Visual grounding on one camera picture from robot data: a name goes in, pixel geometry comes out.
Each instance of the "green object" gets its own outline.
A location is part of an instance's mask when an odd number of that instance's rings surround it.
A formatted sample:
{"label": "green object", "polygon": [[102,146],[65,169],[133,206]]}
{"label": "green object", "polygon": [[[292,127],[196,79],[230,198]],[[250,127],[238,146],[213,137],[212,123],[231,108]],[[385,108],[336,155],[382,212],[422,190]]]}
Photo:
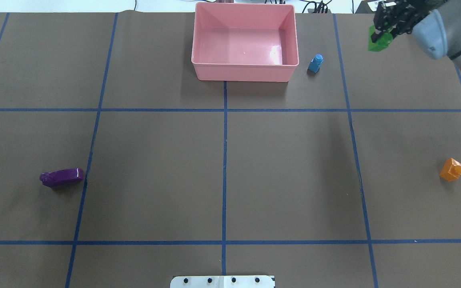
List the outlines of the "green object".
{"label": "green object", "polygon": [[373,26],[369,27],[368,50],[369,51],[379,52],[379,51],[382,51],[385,48],[389,47],[390,42],[392,42],[392,40],[393,40],[392,34],[389,33],[389,32],[385,32],[382,35],[382,37],[380,37],[380,39],[378,39],[378,41],[376,43],[373,43],[373,41],[371,41],[371,35],[373,35],[374,32],[375,32],[375,26],[373,25]]}

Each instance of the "purple toy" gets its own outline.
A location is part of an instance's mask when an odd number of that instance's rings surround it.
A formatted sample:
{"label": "purple toy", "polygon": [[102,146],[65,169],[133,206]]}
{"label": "purple toy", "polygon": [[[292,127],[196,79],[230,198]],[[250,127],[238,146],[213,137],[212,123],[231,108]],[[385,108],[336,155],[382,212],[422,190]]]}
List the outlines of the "purple toy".
{"label": "purple toy", "polygon": [[72,168],[51,173],[42,173],[40,180],[44,186],[50,188],[72,184],[83,180],[83,170],[81,168]]}

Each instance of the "orange block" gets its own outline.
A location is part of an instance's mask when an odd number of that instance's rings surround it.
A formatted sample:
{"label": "orange block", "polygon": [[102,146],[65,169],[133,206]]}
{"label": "orange block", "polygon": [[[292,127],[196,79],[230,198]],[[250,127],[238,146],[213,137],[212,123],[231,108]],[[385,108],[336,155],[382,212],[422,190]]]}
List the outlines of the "orange block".
{"label": "orange block", "polygon": [[441,177],[451,182],[460,178],[460,175],[461,163],[453,158],[447,159],[444,167],[442,168]]}

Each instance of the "pink plastic bin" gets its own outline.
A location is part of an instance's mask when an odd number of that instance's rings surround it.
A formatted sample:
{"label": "pink plastic bin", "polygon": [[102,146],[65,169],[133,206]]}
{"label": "pink plastic bin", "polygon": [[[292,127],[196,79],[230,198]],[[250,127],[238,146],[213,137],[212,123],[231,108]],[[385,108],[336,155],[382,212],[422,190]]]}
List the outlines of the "pink plastic bin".
{"label": "pink plastic bin", "polygon": [[192,63],[200,80],[289,81],[299,63],[295,8],[197,3]]}

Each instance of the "toy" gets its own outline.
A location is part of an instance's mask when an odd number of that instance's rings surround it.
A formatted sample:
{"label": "toy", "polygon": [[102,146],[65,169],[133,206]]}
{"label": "toy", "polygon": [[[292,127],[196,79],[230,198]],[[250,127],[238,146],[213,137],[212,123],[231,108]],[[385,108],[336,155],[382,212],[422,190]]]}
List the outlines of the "toy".
{"label": "toy", "polygon": [[460,175],[461,163],[453,158],[447,159],[444,167],[442,168],[441,177],[451,182],[460,178]]}
{"label": "toy", "polygon": [[316,54],[311,63],[309,64],[309,70],[317,73],[323,63],[323,56],[321,54]]}
{"label": "toy", "polygon": [[81,168],[59,170],[51,173],[42,173],[40,175],[42,184],[50,188],[72,184],[83,179],[84,175]]}

